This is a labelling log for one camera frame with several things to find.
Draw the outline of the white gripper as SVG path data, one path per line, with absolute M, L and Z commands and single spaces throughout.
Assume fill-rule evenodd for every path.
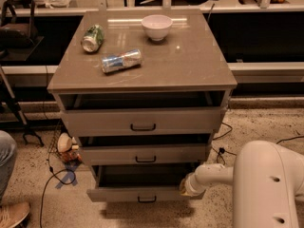
M 206 188 L 197 181 L 194 173 L 190 173 L 181 181 L 179 190 L 183 196 L 195 197 L 202 194 Z

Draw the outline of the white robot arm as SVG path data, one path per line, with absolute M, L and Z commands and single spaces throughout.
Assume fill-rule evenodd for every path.
M 180 183 L 195 197 L 217 184 L 233 187 L 233 228 L 300 228 L 295 202 L 304 195 L 304 156 L 266 141 L 244 144 L 234 165 L 202 164 Z

